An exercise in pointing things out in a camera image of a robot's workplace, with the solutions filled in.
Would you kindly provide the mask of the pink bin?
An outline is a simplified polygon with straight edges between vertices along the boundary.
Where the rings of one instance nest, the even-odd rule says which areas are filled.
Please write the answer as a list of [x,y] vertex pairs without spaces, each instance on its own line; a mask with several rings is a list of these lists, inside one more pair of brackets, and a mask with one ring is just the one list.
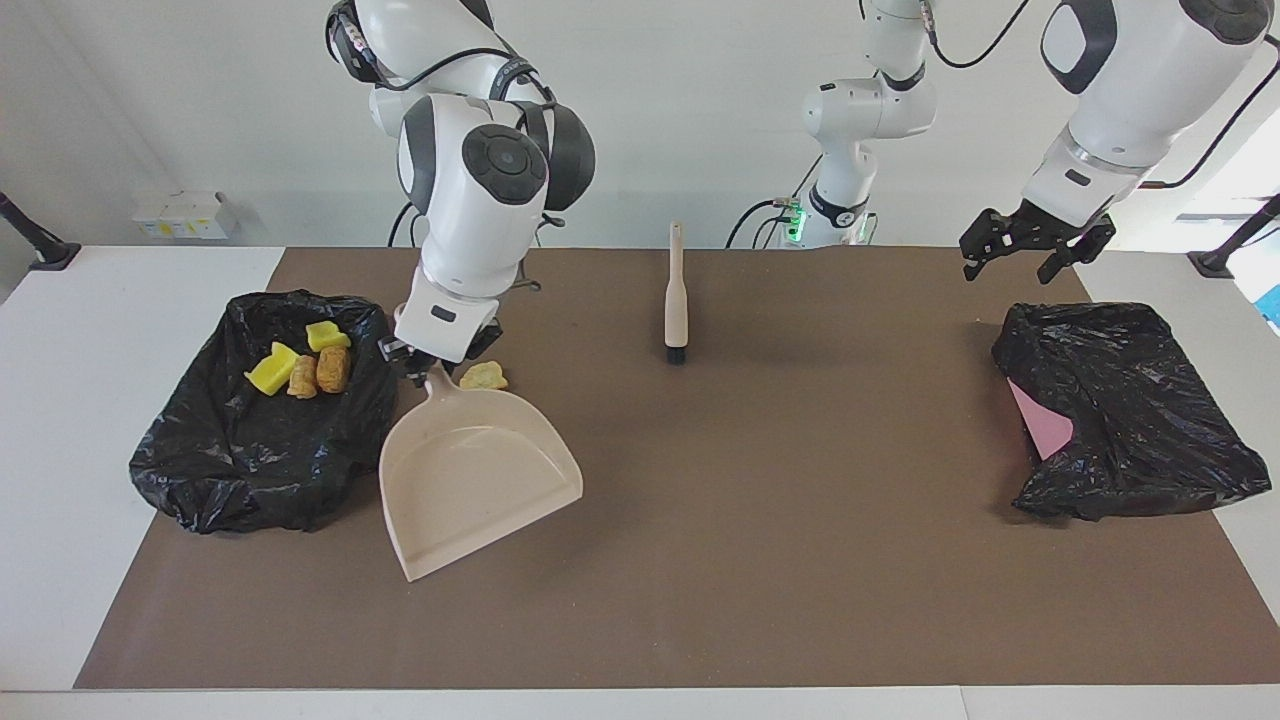
[[1074,437],[1073,419],[1038,404],[1012,379],[1006,379],[1006,382],[1036,459],[1044,461],[1065,448]]

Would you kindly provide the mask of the black trash bag over pink bin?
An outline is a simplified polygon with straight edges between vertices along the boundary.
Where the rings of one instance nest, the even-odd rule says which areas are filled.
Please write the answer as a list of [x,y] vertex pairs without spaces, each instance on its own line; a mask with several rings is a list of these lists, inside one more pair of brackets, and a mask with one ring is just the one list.
[[1015,304],[992,347],[1000,373],[1071,423],[1012,506],[1036,518],[1152,518],[1271,491],[1262,456],[1225,416],[1166,320],[1146,304]]

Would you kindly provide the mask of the large white wall box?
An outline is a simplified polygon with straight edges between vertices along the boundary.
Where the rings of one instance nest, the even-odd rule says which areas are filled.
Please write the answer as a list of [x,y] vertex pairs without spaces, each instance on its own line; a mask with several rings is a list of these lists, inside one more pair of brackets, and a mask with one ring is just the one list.
[[170,195],[157,215],[157,223],[175,240],[229,240],[239,227],[223,192]]

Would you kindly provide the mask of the black trash bag bin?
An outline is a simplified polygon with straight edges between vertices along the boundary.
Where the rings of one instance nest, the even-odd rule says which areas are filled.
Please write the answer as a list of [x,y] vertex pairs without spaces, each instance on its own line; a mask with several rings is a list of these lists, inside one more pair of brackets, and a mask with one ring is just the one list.
[[[303,351],[315,322],[351,337],[347,389],[310,400],[255,389],[247,373],[273,342]],[[361,297],[232,299],[132,454],[133,487],[198,534],[316,529],[378,468],[398,392],[378,347],[389,333],[383,309]]]

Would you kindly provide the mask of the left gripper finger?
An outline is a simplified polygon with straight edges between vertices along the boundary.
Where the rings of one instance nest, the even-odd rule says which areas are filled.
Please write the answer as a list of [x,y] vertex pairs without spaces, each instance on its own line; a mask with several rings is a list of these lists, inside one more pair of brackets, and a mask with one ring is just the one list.
[[1041,284],[1051,283],[1056,275],[1076,264],[1093,263],[1107,247],[1116,234],[1116,225],[1111,218],[1098,219],[1080,237],[1074,240],[1056,238],[1050,247],[1050,255],[1037,270],[1037,279]]
[[996,210],[984,210],[960,237],[966,281],[975,281],[988,263],[1016,251],[1010,234],[1011,220]]

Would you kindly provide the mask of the yellow wedge sponge piece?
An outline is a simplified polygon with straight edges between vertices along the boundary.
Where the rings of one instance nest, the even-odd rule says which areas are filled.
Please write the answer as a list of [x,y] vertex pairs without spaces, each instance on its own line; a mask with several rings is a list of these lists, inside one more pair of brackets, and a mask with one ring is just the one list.
[[273,341],[268,355],[244,372],[243,377],[257,392],[271,397],[289,383],[298,359],[300,355],[293,348]]

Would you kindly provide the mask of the brown table mat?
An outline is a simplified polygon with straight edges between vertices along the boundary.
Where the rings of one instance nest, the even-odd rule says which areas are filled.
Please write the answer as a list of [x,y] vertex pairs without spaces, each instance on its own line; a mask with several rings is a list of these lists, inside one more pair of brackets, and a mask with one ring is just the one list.
[[378,486],[314,533],[155,518],[81,689],[1280,683],[1280,626],[1215,515],[1038,521],[989,350],[1085,300],[1019,254],[543,249],[493,356],[585,492],[408,583]]

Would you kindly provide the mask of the beige plastic dustpan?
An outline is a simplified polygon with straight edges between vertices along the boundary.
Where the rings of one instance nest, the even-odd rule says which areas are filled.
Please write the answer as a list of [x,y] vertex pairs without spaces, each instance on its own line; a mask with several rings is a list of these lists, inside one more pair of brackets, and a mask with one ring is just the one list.
[[570,447],[529,401],[460,388],[439,366],[425,389],[392,427],[378,466],[387,534],[410,583],[584,496]]

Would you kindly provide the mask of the beige hand brush black bristles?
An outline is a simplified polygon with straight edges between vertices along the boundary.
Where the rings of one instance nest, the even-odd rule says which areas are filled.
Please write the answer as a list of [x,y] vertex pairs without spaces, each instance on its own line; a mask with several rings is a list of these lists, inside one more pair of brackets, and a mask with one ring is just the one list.
[[668,281],[664,296],[664,346],[671,365],[681,366],[689,347],[689,297],[684,278],[684,225],[669,225]]

